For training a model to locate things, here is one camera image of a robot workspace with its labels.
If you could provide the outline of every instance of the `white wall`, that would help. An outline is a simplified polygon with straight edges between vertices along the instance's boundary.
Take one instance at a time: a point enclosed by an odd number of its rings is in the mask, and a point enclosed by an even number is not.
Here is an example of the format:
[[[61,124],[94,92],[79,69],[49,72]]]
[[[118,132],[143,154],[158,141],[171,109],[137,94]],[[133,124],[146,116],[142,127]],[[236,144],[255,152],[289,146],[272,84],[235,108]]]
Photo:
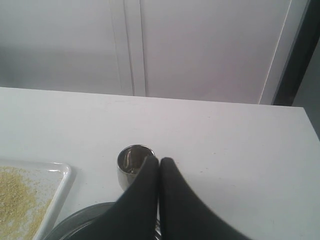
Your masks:
[[[320,43],[318,42],[305,72],[293,106],[304,107],[320,138]]]
[[[2,0],[0,86],[132,95],[128,43],[116,48],[122,26],[112,5],[117,3]],[[127,63],[120,62],[121,51]],[[119,71],[123,63],[130,76]]]
[[[276,91],[306,3],[141,0],[147,94],[259,103],[267,84],[270,96],[264,102],[268,102]],[[280,37],[283,41],[278,46]]]

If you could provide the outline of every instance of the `cup rim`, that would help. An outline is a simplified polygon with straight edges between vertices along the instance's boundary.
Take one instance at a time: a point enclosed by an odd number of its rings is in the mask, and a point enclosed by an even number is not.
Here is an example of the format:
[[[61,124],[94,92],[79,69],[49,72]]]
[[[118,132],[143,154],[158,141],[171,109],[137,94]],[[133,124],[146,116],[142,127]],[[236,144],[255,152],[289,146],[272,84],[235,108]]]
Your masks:
[[[116,167],[120,170],[120,172],[122,172],[122,173],[124,173],[124,174],[126,174],[126,175],[136,176],[137,173],[135,173],[135,174],[133,174],[133,173],[128,173],[128,172],[126,172],[126,171],[123,171],[123,170],[121,169],[121,167],[119,166],[119,157],[120,157],[120,155],[121,155],[124,151],[126,151],[127,149],[132,148],[132,147],[143,147],[143,148],[148,149],[148,150],[151,152],[152,156],[155,157],[156,155],[155,155],[155,152],[154,152],[151,148],[147,147],[146,145],[141,145],[141,144],[133,144],[133,145],[127,146],[126,148],[124,148],[124,149],[119,153],[119,155],[118,155],[118,157],[117,157],[117,159],[116,159]]]

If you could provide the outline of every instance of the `gray wall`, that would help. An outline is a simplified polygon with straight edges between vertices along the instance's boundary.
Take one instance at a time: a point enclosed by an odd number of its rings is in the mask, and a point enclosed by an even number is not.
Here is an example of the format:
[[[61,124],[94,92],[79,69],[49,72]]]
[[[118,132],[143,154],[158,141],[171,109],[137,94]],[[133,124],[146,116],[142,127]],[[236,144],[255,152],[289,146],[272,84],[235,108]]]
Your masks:
[[[305,72],[293,106],[304,107],[320,137],[320,43],[318,42]]]

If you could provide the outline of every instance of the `white table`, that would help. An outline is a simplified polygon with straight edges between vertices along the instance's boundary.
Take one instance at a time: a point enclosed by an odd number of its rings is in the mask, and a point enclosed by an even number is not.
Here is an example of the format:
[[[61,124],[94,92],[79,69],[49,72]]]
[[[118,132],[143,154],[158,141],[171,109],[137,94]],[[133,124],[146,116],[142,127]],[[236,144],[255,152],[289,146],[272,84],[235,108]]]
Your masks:
[[[57,222],[122,194],[116,159],[132,144],[174,158],[249,237],[320,239],[320,143],[302,108],[0,88],[0,157],[76,170]]]

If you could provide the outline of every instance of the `metal object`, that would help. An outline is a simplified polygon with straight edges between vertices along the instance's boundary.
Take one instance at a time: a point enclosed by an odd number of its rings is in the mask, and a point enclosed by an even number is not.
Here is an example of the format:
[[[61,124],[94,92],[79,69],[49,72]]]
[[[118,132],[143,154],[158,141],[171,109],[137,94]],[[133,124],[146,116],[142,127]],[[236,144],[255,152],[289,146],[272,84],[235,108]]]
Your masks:
[[[66,240],[70,238],[81,229],[92,224],[96,218],[110,209],[113,204],[113,202],[104,202],[77,211],[60,222],[43,240]],[[161,240],[161,234],[157,231],[157,227],[154,233],[154,240]]]
[[[126,190],[133,183],[148,156],[155,156],[155,154],[144,145],[131,145],[120,152],[117,159],[117,175],[123,190]]]

